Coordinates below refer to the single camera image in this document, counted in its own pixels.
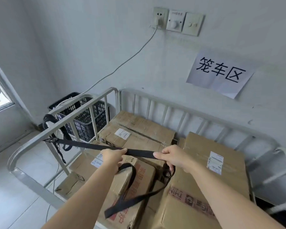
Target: person's left arm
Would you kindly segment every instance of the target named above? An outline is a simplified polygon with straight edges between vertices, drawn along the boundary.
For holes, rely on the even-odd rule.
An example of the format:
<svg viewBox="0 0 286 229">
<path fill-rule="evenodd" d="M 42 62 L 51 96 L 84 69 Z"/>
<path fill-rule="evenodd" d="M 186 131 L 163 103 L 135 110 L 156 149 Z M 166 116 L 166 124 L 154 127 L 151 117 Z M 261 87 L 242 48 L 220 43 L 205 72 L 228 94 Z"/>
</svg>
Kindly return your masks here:
<svg viewBox="0 0 286 229">
<path fill-rule="evenodd" d="M 93 228 L 127 149 L 102 150 L 103 164 L 42 229 Z"/>
</svg>

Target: person's left hand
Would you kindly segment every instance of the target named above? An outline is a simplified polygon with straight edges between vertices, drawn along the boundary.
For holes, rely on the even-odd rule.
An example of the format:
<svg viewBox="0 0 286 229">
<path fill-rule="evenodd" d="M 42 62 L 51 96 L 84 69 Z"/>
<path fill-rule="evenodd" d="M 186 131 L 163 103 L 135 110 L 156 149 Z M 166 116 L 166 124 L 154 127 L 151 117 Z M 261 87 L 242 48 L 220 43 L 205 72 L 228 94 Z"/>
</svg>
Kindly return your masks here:
<svg viewBox="0 0 286 229">
<path fill-rule="evenodd" d="M 121 162 L 123 160 L 122 155 L 127 152 L 127 149 L 122 150 L 111 150 L 111 149 L 103 149 L 101 154 L 103 154 L 103 164 L 116 165 L 116 167 L 121 166 Z"/>
</svg>

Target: plastic basket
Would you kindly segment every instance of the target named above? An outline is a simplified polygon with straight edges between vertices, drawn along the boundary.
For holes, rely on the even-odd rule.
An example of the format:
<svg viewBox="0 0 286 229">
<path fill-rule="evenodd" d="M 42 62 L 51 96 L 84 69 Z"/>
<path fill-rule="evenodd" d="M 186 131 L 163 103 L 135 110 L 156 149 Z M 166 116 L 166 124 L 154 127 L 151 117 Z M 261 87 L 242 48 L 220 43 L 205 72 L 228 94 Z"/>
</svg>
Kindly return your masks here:
<svg viewBox="0 0 286 229">
<path fill-rule="evenodd" d="M 48 107 L 48 109 L 52 110 L 62 101 L 70 99 L 70 98 L 75 97 L 77 95 L 79 95 L 78 92 L 72 92 L 69 95 L 63 97 L 62 99 L 56 101 L 54 104 L 50 105 Z M 65 110 L 58 113 L 57 119 L 61 120 L 66 115 L 70 114 L 71 112 L 73 112 L 74 110 L 76 110 L 80 106 L 84 105 L 85 103 L 87 103 L 91 99 L 92 98 L 90 98 L 90 97 L 82 98 L 80 101 L 77 101 L 73 105 L 69 106 Z M 99 132 L 107 124 L 106 112 L 105 112 L 105 103 L 103 101 L 96 102 L 93 105 L 93 113 L 94 113 L 94 117 L 95 117 L 96 128 Z M 91 140 L 94 137 L 95 134 L 94 134 L 94 130 L 93 130 L 92 119 L 91 119 L 89 109 L 86 109 L 80 115 L 78 115 L 74 119 L 74 124 L 75 124 L 76 130 L 78 132 L 78 135 L 80 136 L 80 139 L 88 142 L 89 140 Z M 68 123 L 65 125 L 65 127 L 67 128 L 68 133 L 74 136 L 71 125 Z"/>
</svg>

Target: white metal frame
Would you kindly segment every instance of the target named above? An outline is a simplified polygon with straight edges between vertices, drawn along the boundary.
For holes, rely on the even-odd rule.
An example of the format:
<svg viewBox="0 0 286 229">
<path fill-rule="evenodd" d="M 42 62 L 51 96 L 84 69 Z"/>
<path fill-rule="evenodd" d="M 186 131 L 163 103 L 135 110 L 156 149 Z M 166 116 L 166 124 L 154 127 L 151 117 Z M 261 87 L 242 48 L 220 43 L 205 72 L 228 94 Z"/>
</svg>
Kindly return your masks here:
<svg viewBox="0 0 286 229">
<path fill-rule="evenodd" d="M 121 90 L 117 90 L 116 88 L 109 88 L 107 90 L 105 90 L 103 93 L 101 93 L 99 96 L 94 96 L 94 98 L 92 100 L 90 100 L 89 102 L 85 103 L 83 106 L 81 106 L 80 108 L 76 109 L 74 112 L 72 112 L 71 114 L 67 115 L 66 117 L 64 117 L 63 119 L 61 119 L 59 122 L 55 123 L 52 127 L 48 128 L 47 130 L 43 131 L 42 133 L 40 133 L 39 135 L 37 135 L 36 137 L 34 137 L 33 139 L 31 139 L 29 142 L 25 143 L 23 146 L 21 146 L 18 150 L 16 150 L 12 156 L 10 157 L 9 161 L 8 161 L 8 170 L 10 171 L 10 173 L 12 173 L 13 175 L 15 175 L 23 184 L 25 184 L 28 188 L 30 188 L 31 190 L 33 190 L 35 193 L 37 193 L 39 196 L 41 196 L 47 203 L 51 204 L 53 207 L 55 207 L 56 209 L 60 208 L 61 205 L 64 203 L 64 201 L 62 201 L 60 198 L 58 198 L 56 195 L 54 195 L 53 193 L 51 193 L 50 191 L 48 191 L 46 188 L 52 183 L 52 181 L 62 172 L 64 171 L 67 175 L 69 174 L 69 171 L 67 169 L 67 166 L 83 151 L 81 149 L 80 152 L 78 152 L 67 164 L 64 164 L 60 157 L 57 155 L 56 150 L 54 149 L 54 147 L 52 146 L 52 144 L 50 143 L 46 143 L 48 148 L 50 149 L 50 151 L 52 152 L 52 154 L 54 155 L 54 157 L 57 159 L 57 161 L 59 162 L 61 169 L 45 184 L 45 185 L 41 185 L 38 182 L 36 182 L 32 177 L 28 176 L 26 173 L 24 173 L 21 169 L 16 167 L 17 164 L 17 160 L 23 155 L 25 154 L 27 151 L 29 151 L 31 148 L 33 148 L 34 146 L 36 146 L 38 143 L 42 142 L 44 139 L 49 138 L 49 136 L 54 133 L 56 130 L 58 130 L 60 127 L 64 126 L 67 123 L 71 124 L 72 130 L 75 134 L 75 139 L 76 141 L 80 141 L 79 135 L 77 133 L 75 124 L 73 122 L 73 119 L 79 115 L 80 113 L 82 113 L 85 109 L 91 108 L 93 104 L 95 104 L 97 101 L 104 99 L 105 102 L 105 110 L 106 110 L 106 120 L 107 122 L 110 121 L 109 119 L 109 113 L 108 113 L 108 103 L 107 103 L 107 95 L 111 92 L 115 92 L 115 107 L 116 107 L 116 113 L 118 113 L 119 111 L 122 110 L 122 92 L 128 92 L 133 94 L 133 102 L 132 102 L 132 112 L 134 113 L 135 110 L 135 98 L 136 96 L 141 96 L 143 98 L 147 98 L 148 99 L 148 105 L 147 105 L 147 110 L 146 110 L 146 115 L 145 118 L 148 118 L 149 116 L 149 110 L 150 110 L 150 104 L 151 101 L 157 102 L 157 103 L 161 103 L 165 105 L 165 109 L 164 109 L 164 113 L 162 116 L 162 125 L 164 123 L 165 117 L 166 117 L 166 113 L 167 113 L 167 109 L 168 107 L 170 108 L 175 108 L 175 109 L 179 109 L 183 111 L 183 115 L 181 116 L 181 119 L 179 121 L 178 127 L 175 129 L 176 132 L 178 133 L 180 131 L 181 125 L 183 123 L 183 120 L 185 119 L 185 116 L 187 114 L 190 115 L 194 115 L 194 116 L 198 116 L 200 118 L 203 119 L 202 123 L 200 124 L 200 126 L 198 127 L 196 133 L 199 134 L 201 132 L 201 129 L 204 127 L 204 125 L 206 125 L 207 123 L 213 122 L 213 123 L 217 123 L 222 125 L 224 128 L 223 130 L 219 133 L 219 135 L 217 136 L 217 138 L 214 140 L 218 143 L 222 142 L 223 139 L 225 138 L 225 136 L 229 133 L 229 131 L 231 130 L 237 130 L 237 131 L 241 131 L 243 133 L 245 133 L 247 135 L 247 137 L 238 145 L 234 148 L 234 150 L 243 150 L 246 146 L 248 146 L 248 144 L 250 144 L 254 139 L 259 138 L 262 139 L 266 142 L 269 143 L 270 145 L 270 150 L 269 151 L 264 151 L 261 152 L 261 154 L 259 156 L 257 156 L 256 158 L 252 159 L 251 161 L 246 163 L 246 168 L 248 173 L 251 172 L 252 170 L 254 170 L 255 168 L 257 168 L 258 166 L 258 162 L 257 161 L 265 161 L 267 159 L 270 159 L 273 154 L 277 154 L 279 152 L 284 152 L 285 156 L 286 156 L 286 149 L 283 147 L 279 147 L 279 144 L 271 137 L 269 137 L 266 134 L 257 132 L 255 130 L 249 129 L 247 127 L 243 127 L 222 119 L 219 119 L 217 117 L 190 109 L 190 108 L 186 108 L 182 105 L 158 98 L 156 96 L 152 96 L 149 94 L 146 94 L 144 92 L 138 91 L 138 90 L 134 90 L 134 89 L 130 89 L 130 88 L 126 88 L 126 89 L 121 89 Z M 49 114 L 52 114 L 55 116 L 56 113 L 66 109 L 68 106 L 70 106 L 71 104 L 74 104 L 75 102 L 77 102 L 78 100 L 82 99 L 83 97 L 86 96 L 90 96 L 90 95 L 83 95 L 77 98 L 72 99 L 69 103 L 67 103 L 64 106 L 61 106 L 57 109 L 54 109 L 52 111 L 49 112 Z M 95 124 L 95 118 L 93 115 L 93 111 L 90 109 L 90 112 L 92 113 L 91 117 L 92 117 L 92 123 L 93 123 L 93 128 L 94 128 L 94 132 L 95 132 L 95 137 L 92 138 L 90 140 L 98 140 L 98 133 L 97 133 L 97 129 L 96 129 L 96 124 Z M 257 188 L 260 188 L 261 186 L 267 185 L 270 182 L 282 177 L 286 175 L 286 170 L 283 172 L 280 172 L 278 174 L 275 174 L 272 177 L 267 178 L 266 180 L 264 180 L 263 182 L 261 182 L 258 185 L 255 185 L 252 187 L 252 195 L 254 196 L 254 190 L 256 190 Z M 275 213 L 275 212 L 279 212 L 282 210 L 286 209 L 286 203 L 283 203 L 281 205 L 275 206 L 273 208 L 270 208 L 268 210 L 269 214 Z"/>
</svg>

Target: person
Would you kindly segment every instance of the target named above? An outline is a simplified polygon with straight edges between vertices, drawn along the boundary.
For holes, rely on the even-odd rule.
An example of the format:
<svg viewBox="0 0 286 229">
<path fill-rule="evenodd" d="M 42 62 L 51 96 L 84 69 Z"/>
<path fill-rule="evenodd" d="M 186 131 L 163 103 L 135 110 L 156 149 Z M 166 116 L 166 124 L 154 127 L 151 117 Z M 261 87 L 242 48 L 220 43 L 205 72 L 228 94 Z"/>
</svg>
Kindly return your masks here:
<svg viewBox="0 0 286 229">
<path fill-rule="evenodd" d="M 102 150 L 103 164 L 42 229 L 93 228 L 114 175 L 121 165 L 122 155 L 126 152 L 127 149 Z M 178 146 L 168 146 L 162 153 L 155 152 L 154 157 L 166 161 L 171 171 L 175 165 L 193 176 L 222 229 L 284 228 Z"/>
</svg>

